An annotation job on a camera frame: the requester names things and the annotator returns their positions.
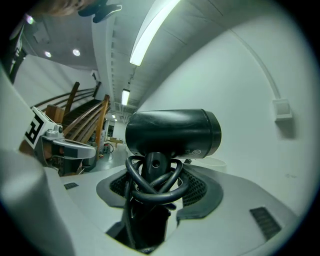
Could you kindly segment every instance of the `ceiling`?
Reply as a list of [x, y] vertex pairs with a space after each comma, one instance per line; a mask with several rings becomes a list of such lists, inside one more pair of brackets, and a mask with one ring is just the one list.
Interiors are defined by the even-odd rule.
[[[136, 36], [155, 0], [109, 0], [122, 10], [98, 24], [77, 13], [61, 17], [37, 17], [22, 36], [28, 54], [80, 70], [98, 70], [104, 90], [110, 95], [110, 114], [126, 123], [152, 86], [158, 86], [163, 70], [204, 28], [214, 30], [215, 20], [250, 0], [181, 0], [155, 34], [141, 66], [129, 63]], [[73, 49], [81, 52], [74, 56]], [[193, 52], [186, 53], [184, 59]], [[129, 89], [127, 106], [121, 105], [122, 90]]]
[[[80, 17], [77, 13], [69, 16], [34, 17], [35, 23], [26, 24], [22, 35], [23, 49], [27, 54], [47, 58], [51, 61], [79, 69], [97, 70], [92, 38], [92, 18]], [[73, 55], [73, 49], [80, 56]]]
[[203, 28], [214, 25], [214, 20], [239, 6], [241, 0], [181, 0], [155, 34], [141, 66], [129, 62], [139, 29], [154, 0], [122, 0], [122, 10], [114, 19], [111, 44], [111, 88], [113, 100], [121, 102], [122, 90], [129, 89], [128, 104], [114, 112], [129, 115], [138, 108], [141, 100], [168, 65], [171, 59]]

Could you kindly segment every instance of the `person's hand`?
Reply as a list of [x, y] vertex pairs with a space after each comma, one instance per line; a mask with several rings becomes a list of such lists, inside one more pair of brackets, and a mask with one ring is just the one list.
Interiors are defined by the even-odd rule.
[[66, 16], [80, 11], [95, 0], [42, 0], [30, 11], [31, 15]]

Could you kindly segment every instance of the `floor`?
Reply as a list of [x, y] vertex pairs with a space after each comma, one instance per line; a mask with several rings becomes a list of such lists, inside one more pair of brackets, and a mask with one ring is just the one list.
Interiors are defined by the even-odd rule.
[[103, 158], [100, 158], [96, 163], [96, 166], [90, 171], [90, 173], [108, 170], [113, 167], [123, 166], [128, 157], [128, 153], [125, 149], [117, 149], [110, 154], [104, 154]]

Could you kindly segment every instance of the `white bucket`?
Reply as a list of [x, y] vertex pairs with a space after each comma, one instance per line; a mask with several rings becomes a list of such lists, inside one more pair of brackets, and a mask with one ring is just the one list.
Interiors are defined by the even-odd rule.
[[205, 157], [202, 159], [191, 159], [191, 164], [194, 166], [205, 167], [214, 171], [226, 173], [227, 172], [227, 164], [219, 159], [213, 157]]

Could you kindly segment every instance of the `black plastic housing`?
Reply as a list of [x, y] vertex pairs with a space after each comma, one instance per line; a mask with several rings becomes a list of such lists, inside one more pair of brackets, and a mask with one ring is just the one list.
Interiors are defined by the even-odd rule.
[[170, 158], [198, 159], [218, 149], [221, 128], [215, 115], [203, 109], [136, 112], [125, 140], [136, 156], [161, 152]]

